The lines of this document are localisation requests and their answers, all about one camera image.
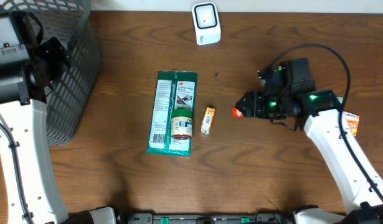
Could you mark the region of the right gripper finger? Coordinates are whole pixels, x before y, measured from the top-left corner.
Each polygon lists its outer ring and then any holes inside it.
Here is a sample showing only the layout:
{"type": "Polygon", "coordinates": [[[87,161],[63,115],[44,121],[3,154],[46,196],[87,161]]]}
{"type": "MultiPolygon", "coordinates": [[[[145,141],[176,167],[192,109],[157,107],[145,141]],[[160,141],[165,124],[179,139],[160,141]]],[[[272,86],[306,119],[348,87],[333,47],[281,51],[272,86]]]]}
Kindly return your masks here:
{"type": "Polygon", "coordinates": [[[242,114],[243,117],[249,118],[250,117],[250,107],[246,104],[236,104],[235,108],[239,112],[239,114],[242,114]]]}
{"type": "Polygon", "coordinates": [[[237,108],[252,108],[255,106],[256,91],[247,91],[243,97],[236,102],[237,108]]]}

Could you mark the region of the red snack bar wrapper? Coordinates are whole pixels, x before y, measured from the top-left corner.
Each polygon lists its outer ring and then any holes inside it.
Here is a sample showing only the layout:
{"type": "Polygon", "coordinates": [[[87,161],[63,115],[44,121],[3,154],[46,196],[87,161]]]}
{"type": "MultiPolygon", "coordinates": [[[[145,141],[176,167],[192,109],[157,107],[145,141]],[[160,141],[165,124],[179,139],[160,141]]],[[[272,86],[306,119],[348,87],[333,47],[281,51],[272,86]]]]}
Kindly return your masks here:
{"type": "Polygon", "coordinates": [[[241,111],[239,111],[237,108],[233,107],[232,108],[232,116],[234,118],[241,118],[241,117],[244,117],[244,114],[241,111]]]}

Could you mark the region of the orange tissue pack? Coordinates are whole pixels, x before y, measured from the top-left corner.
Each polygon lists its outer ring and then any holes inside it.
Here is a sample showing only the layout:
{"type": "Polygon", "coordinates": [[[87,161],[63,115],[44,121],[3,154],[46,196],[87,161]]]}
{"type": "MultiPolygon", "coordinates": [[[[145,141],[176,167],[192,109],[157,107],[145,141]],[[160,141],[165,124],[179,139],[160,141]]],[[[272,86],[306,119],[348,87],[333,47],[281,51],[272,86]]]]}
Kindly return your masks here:
{"type": "Polygon", "coordinates": [[[212,122],[215,115],[215,108],[207,107],[206,112],[204,114],[202,124],[201,124],[201,133],[209,134],[212,128],[212,122]]]}
{"type": "Polygon", "coordinates": [[[359,115],[347,111],[344,112],[344,115],[352,135],[356,136],[359,125],[359,115]]]}

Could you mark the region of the green lid glass jar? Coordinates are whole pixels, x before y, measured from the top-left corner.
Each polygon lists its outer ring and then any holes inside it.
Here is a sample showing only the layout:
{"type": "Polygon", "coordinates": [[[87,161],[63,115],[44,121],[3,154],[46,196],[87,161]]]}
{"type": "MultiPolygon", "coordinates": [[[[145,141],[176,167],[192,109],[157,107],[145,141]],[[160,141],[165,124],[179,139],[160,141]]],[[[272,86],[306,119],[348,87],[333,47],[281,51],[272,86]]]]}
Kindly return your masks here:
{"type": "Polygon", "coordinates": [[[176,109],[171,118],[171,137],[177,140],[192,138],[193,113],[187,109],[176,109]]]}

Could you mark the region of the green 3M gloves package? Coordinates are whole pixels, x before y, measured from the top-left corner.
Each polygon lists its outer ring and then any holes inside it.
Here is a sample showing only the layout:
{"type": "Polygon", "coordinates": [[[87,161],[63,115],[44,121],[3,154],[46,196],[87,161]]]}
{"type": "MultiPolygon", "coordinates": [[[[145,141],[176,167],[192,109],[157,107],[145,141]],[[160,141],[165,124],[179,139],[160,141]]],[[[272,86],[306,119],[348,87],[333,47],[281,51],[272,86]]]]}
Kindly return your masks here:
{"type": "Polygon", "coordinates": [[[158,72],[146,150],[148,154],[187,157],[191,155],[192,138],[177,140],[171,137],[171,118],[176,109],[191,110],[194,127],[197,76],[197,72],[182,70],[158,72]]]}

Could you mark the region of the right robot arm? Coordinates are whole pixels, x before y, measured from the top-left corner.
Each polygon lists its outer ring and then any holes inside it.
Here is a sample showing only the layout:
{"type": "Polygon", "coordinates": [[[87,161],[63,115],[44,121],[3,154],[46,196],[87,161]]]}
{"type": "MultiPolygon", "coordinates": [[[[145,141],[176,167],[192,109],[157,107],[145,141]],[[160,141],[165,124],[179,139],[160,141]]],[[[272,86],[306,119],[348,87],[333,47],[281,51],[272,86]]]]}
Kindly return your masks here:
{"type": "Polygon", "coordinates": [[[315,206],[294,211],[292,223],[383,223],[383,179],[350,130],[331,90],[316,90],[307,58],[288,60],[259,73],[263,91],[248,91],[235,107],[246,118],[284,125],[295,119],[322,155],[341,193],[346,215],[315,206]]]}

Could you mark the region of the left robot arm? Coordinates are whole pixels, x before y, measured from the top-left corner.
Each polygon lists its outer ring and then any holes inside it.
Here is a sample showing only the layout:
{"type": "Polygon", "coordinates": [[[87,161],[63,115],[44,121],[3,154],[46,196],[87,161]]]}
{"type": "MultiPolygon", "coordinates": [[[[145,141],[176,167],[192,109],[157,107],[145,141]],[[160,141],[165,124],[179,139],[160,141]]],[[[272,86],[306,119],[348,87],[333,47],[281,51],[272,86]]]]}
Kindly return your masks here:
{"type": "Polygon", "coordinates": [[[70,66],[56,38],[35,31],[35,14],[0,14],[0,157],[9,223],[118,223],[111,206],[70,215],[60,196],[47,143],[47,96],[70,66]]]}

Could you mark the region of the white barcode scanner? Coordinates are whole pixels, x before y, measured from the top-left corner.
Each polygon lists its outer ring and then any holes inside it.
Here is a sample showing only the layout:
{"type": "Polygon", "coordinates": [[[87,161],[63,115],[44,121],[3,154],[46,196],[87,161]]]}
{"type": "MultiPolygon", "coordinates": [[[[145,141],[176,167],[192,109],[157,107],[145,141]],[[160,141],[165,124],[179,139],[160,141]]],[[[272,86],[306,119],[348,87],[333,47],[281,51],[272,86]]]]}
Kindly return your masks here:
{"type": "Polygon", "coordinates": [[[193,5],[192,18],[197,45],[215,44],[221,39],[219,13],[213,2],[201,2],[193,5]]]}

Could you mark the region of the grey plastic mesh basket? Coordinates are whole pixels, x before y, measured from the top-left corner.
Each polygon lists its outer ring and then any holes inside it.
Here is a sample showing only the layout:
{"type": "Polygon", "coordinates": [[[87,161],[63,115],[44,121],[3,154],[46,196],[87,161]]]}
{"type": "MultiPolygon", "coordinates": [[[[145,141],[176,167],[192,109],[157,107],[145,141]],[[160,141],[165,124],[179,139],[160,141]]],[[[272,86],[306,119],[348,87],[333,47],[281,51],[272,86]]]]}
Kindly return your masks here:
{"type": "Polygon", "coordinates": [[[47,142],[67,144],[75,136],[102,67],[102,57],[88,21],[89,0],[0,0],[0,14],[30,11],[41,21],[44,40],[57,38],[71,67],[45,88],[47,142]]]}

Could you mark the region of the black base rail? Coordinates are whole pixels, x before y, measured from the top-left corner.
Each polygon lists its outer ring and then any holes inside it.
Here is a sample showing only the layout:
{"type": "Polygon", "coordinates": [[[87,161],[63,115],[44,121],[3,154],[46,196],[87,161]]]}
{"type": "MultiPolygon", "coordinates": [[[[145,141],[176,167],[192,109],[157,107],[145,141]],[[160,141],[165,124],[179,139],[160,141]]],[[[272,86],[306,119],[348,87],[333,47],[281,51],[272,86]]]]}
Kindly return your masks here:
{"type": "Polygon", "coordinates": [[[254,214],[153,214],[134,213],[126,218],[128,224],[294,224],[296,221],[289,215],[270,212],[254,214]]]}

